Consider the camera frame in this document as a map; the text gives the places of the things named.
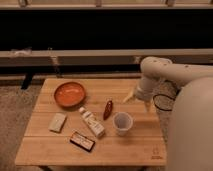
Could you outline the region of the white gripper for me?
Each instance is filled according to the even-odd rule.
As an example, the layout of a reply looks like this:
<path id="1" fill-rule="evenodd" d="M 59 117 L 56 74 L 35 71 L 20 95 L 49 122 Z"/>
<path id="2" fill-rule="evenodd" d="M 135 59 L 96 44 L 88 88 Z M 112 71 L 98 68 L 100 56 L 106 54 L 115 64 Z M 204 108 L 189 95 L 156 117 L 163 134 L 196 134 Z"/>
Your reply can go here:
<path id="1" fill-rule="evenodd" d="M 150 79 L 148 77 L 142 77 L 138 83 L 138 85 L 135 87 L 135 89 L 132 89 L 126 97 L 123 99 L 124 103 L 127 103 L 130 100 L 133 100 L 135 98 L 140 99 L 144 102 L 146 111 L 150 111 L 151 106 L 151 98 L 153 96 L 154 88 L 157 86 L 157 81 L 154 79 Z"/>

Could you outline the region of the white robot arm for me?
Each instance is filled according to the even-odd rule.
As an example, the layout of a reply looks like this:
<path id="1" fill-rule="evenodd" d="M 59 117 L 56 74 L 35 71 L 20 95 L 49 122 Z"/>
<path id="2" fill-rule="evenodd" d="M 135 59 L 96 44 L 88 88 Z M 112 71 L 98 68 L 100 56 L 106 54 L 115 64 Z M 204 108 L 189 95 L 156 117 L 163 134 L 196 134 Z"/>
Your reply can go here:
<path id="1" fill-rule="evenodd" d="M 162 80 L 181 88 L 169 120 L 165 171 L 213 171 L 213 66 L 177 64 L 148 56 L 132 96 L 154 98 Z"/>

